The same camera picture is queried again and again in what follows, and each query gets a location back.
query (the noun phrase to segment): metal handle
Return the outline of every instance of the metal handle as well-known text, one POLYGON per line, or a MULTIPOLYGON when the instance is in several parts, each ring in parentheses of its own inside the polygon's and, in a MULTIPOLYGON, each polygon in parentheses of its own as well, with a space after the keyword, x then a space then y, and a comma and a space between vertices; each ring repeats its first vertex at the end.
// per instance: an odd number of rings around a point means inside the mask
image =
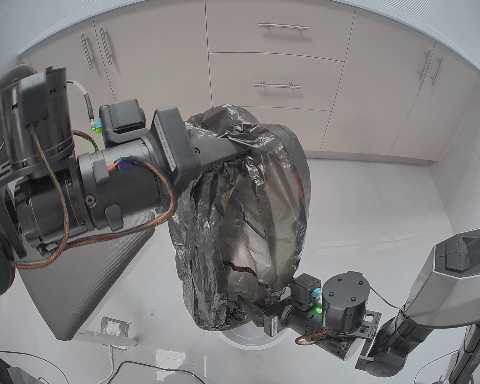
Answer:
POLYGON ((266 84, 263 80, 261 83, 255 84, 256 87, 265 87, 265 88, 291 88, 291 89, 300 89, 299 85, 294 85, 292 82, 288 84, 266 84))
POLYGON ((438 61, 438 68, 437 68, 437 72, 435 72, 435 76, 430 76, 432 78, 432 85, 435 86, 435 83, 437 82, 437 79, 438 79, 438 72, 440 71, 440 67, 442 66, 442 61, 444 60, 444 57, 440 57, 439 59, 437 59, 438 61))
POLYGON ((107 56, 107 63, 108 65, 112 65, 112 54, 110 53, 107 44, 107 32, 104 31, 103 28, 100 28, 100 37, 102 38, 103 49, 105 51, 105 55, 107 56))
POLYGON ((265 23, 258 23, 259 27, 274 27, 274 28, 291 28, 291 29, 301 29, 303 31, 308 31, 308 27, 303 25, 291 25, 291 24, 270 24, 268 22, 265 23))
POLYGON ((88 67, 89 67, 90 69, 93 69, 93 59, 91 58, 91 56, 90 56, 90 51, 88 50, 87 40, 88 40, 88 38, 85 37, 84 34, 82 34, 82 45, 83 45, 83 47, 84 47, 85 56, 87 56, 88 67))
POLYGON ((421 72, 419 71, 420 81, 423 80, 423 76, 426 74, 426 73, 425 73, 425 67, 426 67, 427 64, 428 64, 428 59, 429 59, 429 57, 430 57, 430 52, 431 52, 430 50, 428 50, 428 53, 425 52, 425 55, 427 55, 427 58, 425 59, 425 64, 423 65, 423 69, 421 70, 421 72))

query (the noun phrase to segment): cabinet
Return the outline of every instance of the cabinet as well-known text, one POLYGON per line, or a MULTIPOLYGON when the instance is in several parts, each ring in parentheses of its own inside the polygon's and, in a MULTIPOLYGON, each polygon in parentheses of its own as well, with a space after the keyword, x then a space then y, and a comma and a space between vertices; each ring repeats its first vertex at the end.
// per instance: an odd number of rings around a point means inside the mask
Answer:
POLYGON ((157 108, 211 108, 204 1, 142 1, 94 21, 116 100, 137 98, 148 127, 157 108))
POLYGON ((440 160, 467 106, 479 71, 440 43, 393 156, 440 160))
MULTIPOLYGON (((114 103, 93 20, 86 19, 38 43, 27 52, 30 64, 37 71, 46 67, 66 67, 68 80, 78 81, 88 92, 95 116, 101 105, 114 103)), ((92 135, 84 96, 72 84, 67 87, 72 128, 92 135)), ((99 149, 103 149, 101 136, 94 136, 99 149)), ((75 153, 93 152, 85 139, 74 137, 75 153)))
POLYGON ((208 49, 344 61, 354 10, 330 0, 206 0, 208 49))
POLYGON ((331 111, 342 67, 304 56, 211 53, 213 104, 331 111))
POLYGON ((427 67, 434 43, 412 28, 356 8, 322 151, 388 155, 419 93, 419 71, 427 67))
POLYGON ((246 108, 260 123, 289 127, 304 151, 318 151, 327 129, 329 111, 293 108, 246 108))

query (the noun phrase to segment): electrical outlet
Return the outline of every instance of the electrical outlet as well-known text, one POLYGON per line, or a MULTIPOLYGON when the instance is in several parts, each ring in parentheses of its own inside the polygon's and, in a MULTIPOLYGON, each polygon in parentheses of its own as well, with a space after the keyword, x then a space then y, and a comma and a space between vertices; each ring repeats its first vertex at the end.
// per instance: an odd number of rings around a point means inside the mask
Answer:
MULTIPOLYGON (((128 337, 128 323, 126 321, 102 317, 100 333, 112 336, 128 337)), ((127 350, 126 346, 112 345, 113 348, 127 350)))

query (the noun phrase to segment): screw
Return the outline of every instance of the screw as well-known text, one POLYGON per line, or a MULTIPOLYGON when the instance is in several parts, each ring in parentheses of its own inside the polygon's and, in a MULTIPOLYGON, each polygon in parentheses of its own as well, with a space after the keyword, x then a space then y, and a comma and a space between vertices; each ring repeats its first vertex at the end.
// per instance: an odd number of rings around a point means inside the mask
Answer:
POLYGON ((95 205, 95 197, 93 195, 87 195, 87 197, 85 197, 85 203, 87 206, 93 207, 95 205))

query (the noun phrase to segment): white floor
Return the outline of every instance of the white floor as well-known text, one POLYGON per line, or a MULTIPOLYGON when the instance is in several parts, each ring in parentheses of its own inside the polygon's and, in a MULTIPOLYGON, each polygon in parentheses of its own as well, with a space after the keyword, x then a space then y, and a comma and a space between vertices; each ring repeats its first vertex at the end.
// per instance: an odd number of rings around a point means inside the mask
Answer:
MULTIPOLYGON (((363 272, 389 301, 401 305, 432 246, 451 236, 451 227, 438 191, 426 167, 398 164, 310 160, 312 203, 302 261, 298 273, 326 281, 348 270, 363 272)), ((294 335, 262 351, 242 351, 216 333, 197 328, 183 305, 174 251, 166 225, 158 228, 155 243, 127 277, 100 315, 134 323, 130 335, 139 341, 127 352, 115 352, 115 366, 123 360, 156 363, 156 350, 185 353, 183 369, 194 369, 212 384, 287 383, 413 383, 425 363, 458 348, 464 328, 436 330, 408 358, 404 370, 379 379, 354 370, 356 356, 347 362, 316 346, 294 344, 294 335)), ((375 295, 369 308, 383 312, 386 321, 396 314, 375 295)), ((99 331, 99 317, 90 326, 99 331)), ((96 383, 109 371, 107 347, 80 341, 57 341, 46 327, 21 282, 16 279, 0 297, 0 349, 38 354, 59 365, 71 384, 96 383)), ((42 361, 7 356, 50 384, 63 378, 42 361)), ((418 381, 438 380, 446 359, 423 370, 418 381)), ((165 383, 195 383, 177 373, 165 383)), ((113 384, 159 383, 153 369, 126 364, 113 384)))

